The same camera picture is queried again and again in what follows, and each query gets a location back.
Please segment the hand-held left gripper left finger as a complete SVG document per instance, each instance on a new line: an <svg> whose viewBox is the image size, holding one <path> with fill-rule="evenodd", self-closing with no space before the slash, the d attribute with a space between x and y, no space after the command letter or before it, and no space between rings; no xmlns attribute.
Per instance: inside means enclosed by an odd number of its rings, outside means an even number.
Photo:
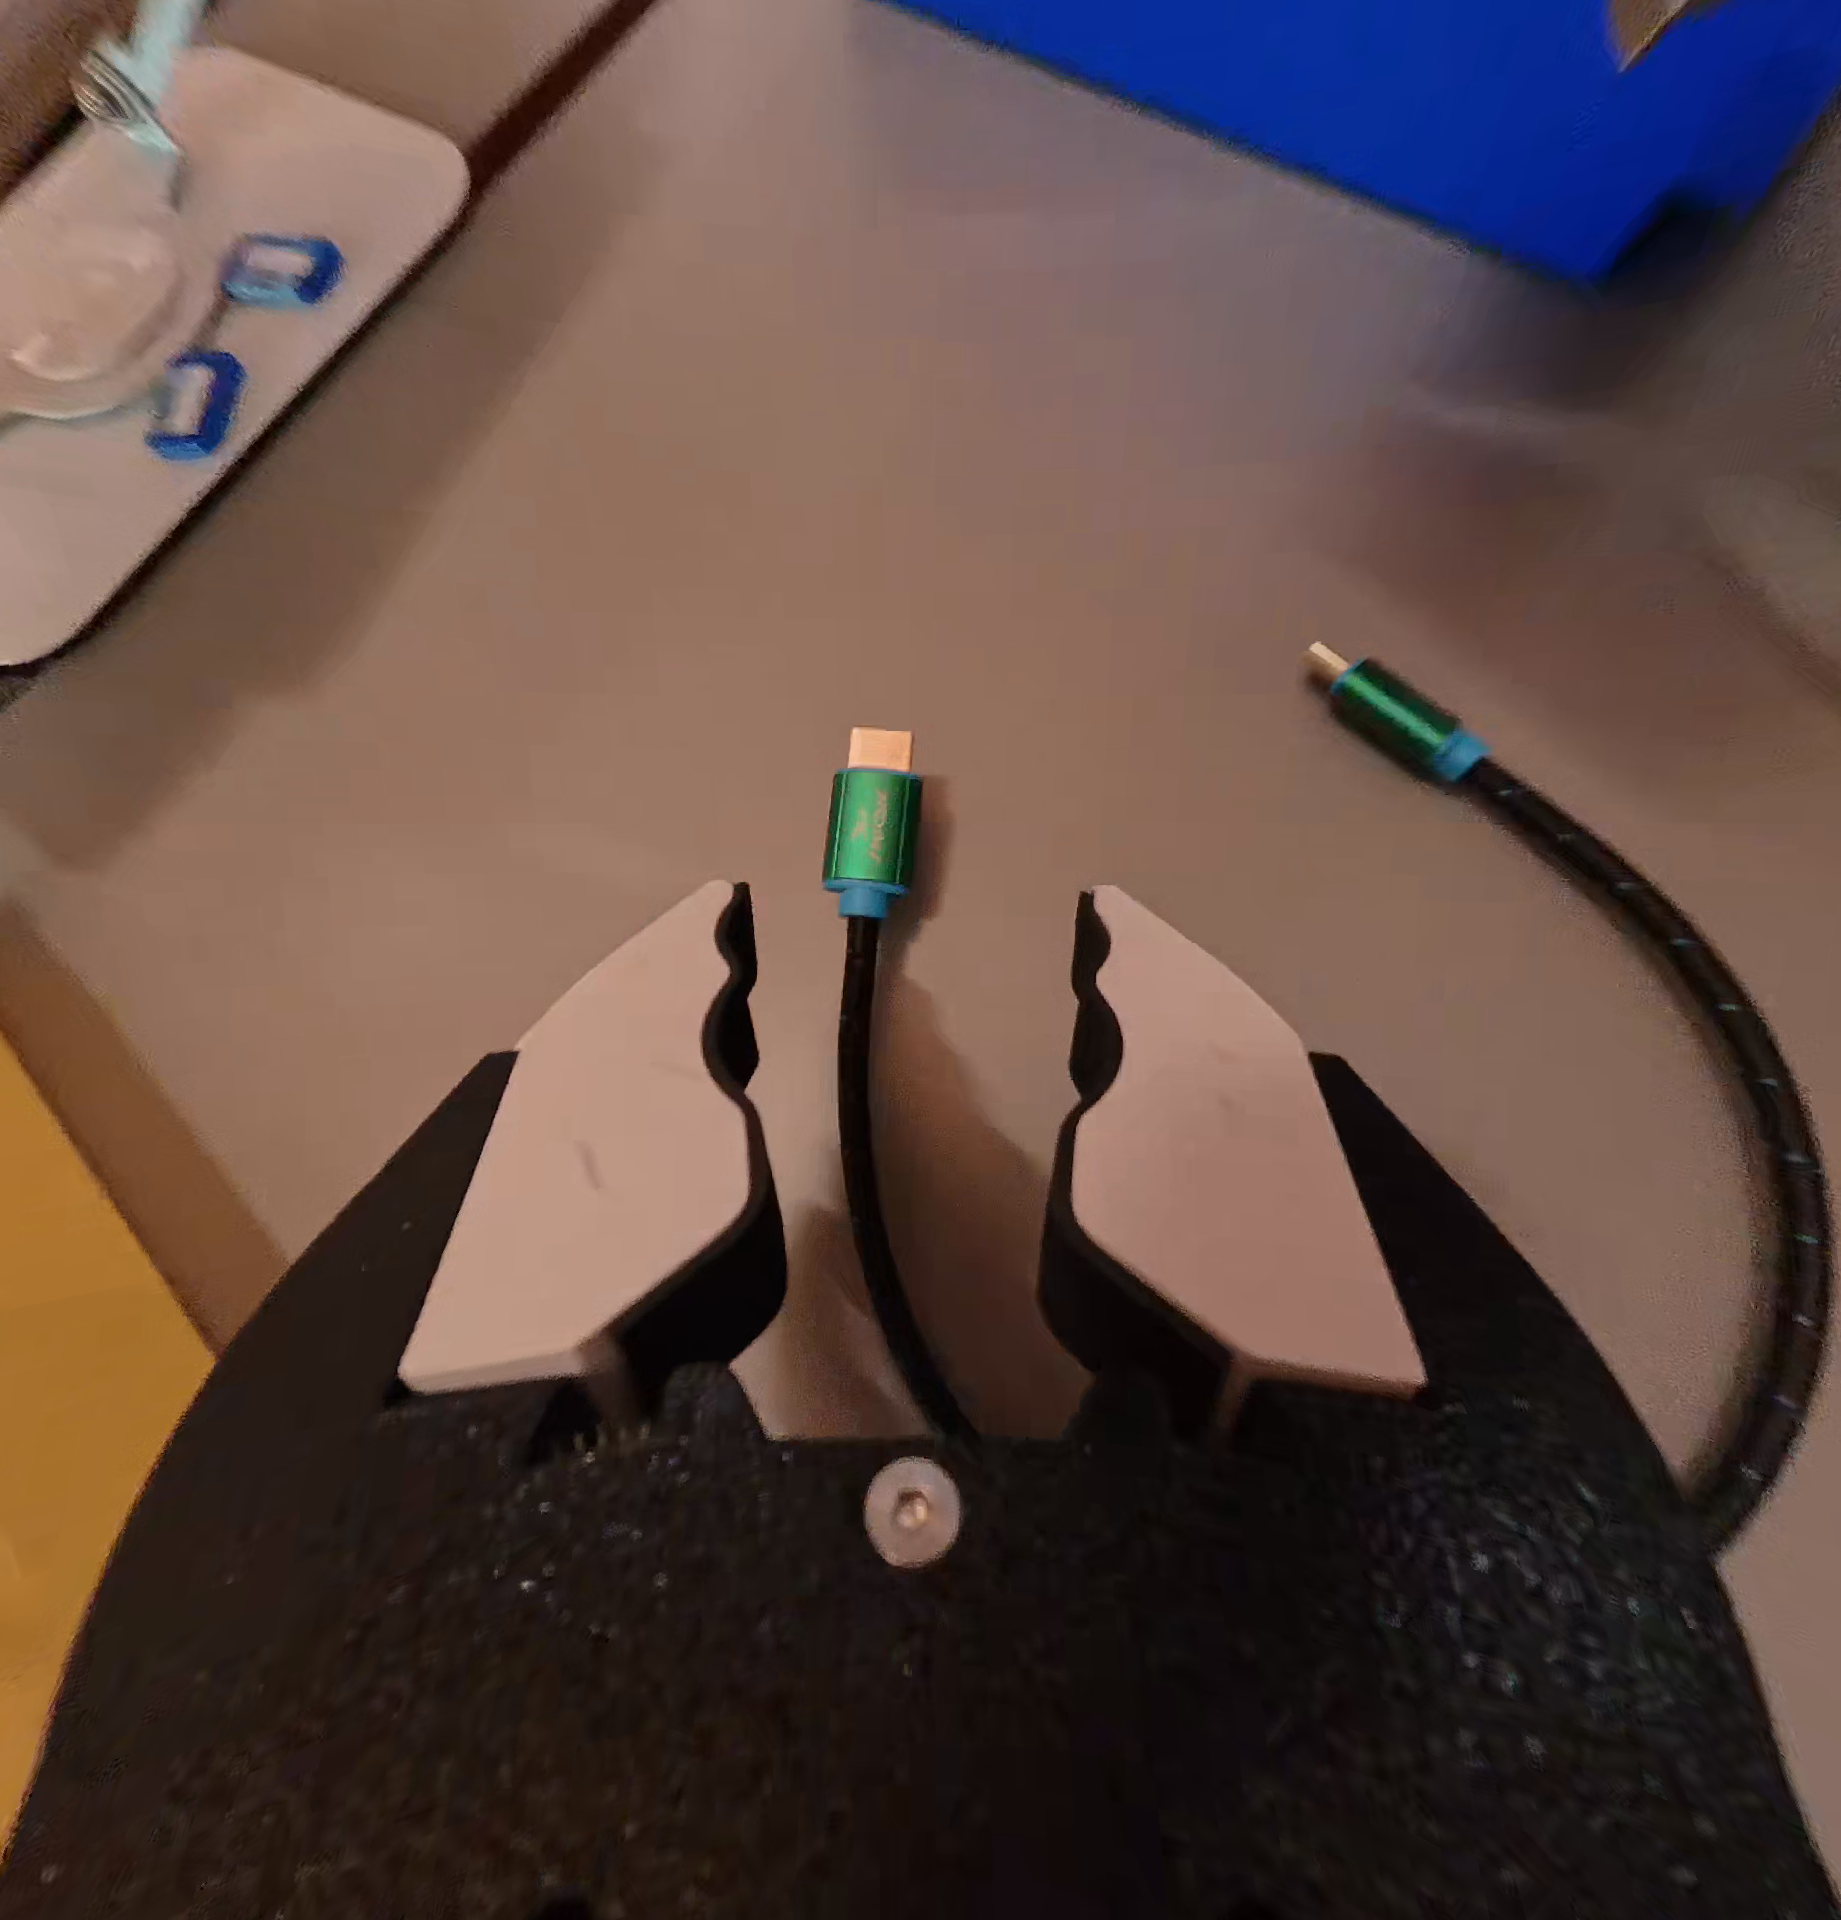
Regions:
<svg viewBox="0 0 1841 1920"><path fill-rule="evenodd" d="M626 1427L772 1327L788 1253L748 1094L757 972L748 884L707 881L523 1035L404 1344L410 1393L574 1379Z"/></svg>

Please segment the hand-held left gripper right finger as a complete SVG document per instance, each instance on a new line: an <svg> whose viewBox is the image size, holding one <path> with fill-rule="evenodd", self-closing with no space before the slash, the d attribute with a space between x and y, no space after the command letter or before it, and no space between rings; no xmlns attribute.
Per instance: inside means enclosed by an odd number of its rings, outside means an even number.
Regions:
<svg viewBox="0 0 1841 1920"><path fill-rule="evenodd" d="M1298 1032L1116 884L1081 894L1073 1102L1037 1304L1096 1379L1151 1379L1183 1435L1295 1383L1409 1404L1427 1364Z"/></svg>

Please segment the black braided cable green plugs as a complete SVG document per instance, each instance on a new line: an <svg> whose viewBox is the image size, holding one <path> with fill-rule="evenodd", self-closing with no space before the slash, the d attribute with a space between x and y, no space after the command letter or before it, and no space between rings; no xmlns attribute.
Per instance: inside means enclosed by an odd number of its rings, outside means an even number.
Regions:
<svg viewBox="0 0 1841 1920"><path fill-rule="evenodd" d="M1798 1082L1722 954L1622 852L1496 763L1464 722L1379 660L1346 660L1313 642L1306 662L1339 724L1414 776L1461 789L1620 917L1674 972L1748 1105L1765 1156L1777 1259L1765 1345L1728 1437L1688 1494L1705 1549L1717 1556L1748 1528L1796 1453L1835 1308L1831 1188ZM823 887L848 925L838 997L838 1151L846 1212L868 1302L909 1399L933 1431L973 1443L978 1427L933 1357L898 1272L871 1097L882 923L913 884L922 779L913 772L911 733L859 728L846 757L833 776L823 851Z"/></svg>

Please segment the blue rectangular clip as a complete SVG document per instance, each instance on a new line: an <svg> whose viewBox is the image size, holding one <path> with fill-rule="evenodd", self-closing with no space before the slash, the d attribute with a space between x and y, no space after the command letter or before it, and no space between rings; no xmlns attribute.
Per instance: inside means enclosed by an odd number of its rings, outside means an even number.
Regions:
<svg viewBox="0 0 1841 1920"><path fill-rule="evenodd" d="M218 295L262 309L311 309L344 277L340 247L320 234L248 231L236 238L218 270Z"/></svg>
<svg viewBox="0 0 1841 1920"><path fill-rule="evenodd" d="M162 463L216 456L246 385L245 362L216 347L188 349L165 362L154 387L143 445Z"/></svg>

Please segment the clear plastic cup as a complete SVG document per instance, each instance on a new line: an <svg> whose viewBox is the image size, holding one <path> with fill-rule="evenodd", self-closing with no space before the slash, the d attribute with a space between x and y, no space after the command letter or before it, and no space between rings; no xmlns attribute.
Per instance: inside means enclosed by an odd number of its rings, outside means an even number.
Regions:
<svg viewBox="0 0 1841 1920"><path fill-rule="evenodd" d="M0 292L0 416L87 420L118 406L172 337L187 285L167 218L53 231Z"/></svg>

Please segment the white flat tray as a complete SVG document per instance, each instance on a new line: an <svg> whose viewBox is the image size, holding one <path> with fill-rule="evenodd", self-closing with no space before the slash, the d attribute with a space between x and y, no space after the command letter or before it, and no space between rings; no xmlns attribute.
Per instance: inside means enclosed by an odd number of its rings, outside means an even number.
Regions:
<svg viewBox="0 0 1841 1920"><path fill-rule="evenodd" d="M47 238L82 223L176 224L188 270L172 337L118 406L87 420L0 416L0 668L78 642L228 487L445 238L467 206L466 157L441 132L223 44L190 44L165 96L174 165L82 122L0 203L0 292ZM248 231L320 234L344 277L311 309L218 295ZM199 463L143 445L165 362L216 347L246 368L236 426Z"/></svg>

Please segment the blue plastic bin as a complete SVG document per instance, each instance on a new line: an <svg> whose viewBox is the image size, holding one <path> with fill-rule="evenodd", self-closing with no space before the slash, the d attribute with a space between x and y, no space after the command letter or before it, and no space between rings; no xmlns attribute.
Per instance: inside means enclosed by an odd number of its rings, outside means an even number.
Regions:
<svg viewBox="0 0 1841 1920"><path fill-rule="evenodd" d="M902 11L1574 283L1751 211L1841 93L1841 2Z"/></svg>

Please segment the metal threaded fitting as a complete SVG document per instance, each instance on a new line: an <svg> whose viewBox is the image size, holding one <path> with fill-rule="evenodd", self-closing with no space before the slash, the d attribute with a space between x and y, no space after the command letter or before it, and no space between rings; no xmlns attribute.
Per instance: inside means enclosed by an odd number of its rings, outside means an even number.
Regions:
<svg viewBox="0 0 1841 1920"><path fill-rule="evenodd" d="M183 148L165 122L165 96L209 9L209 2L139 2L130 28L90 43L72 74L72 99L84 117L180 165Z"/></svg>

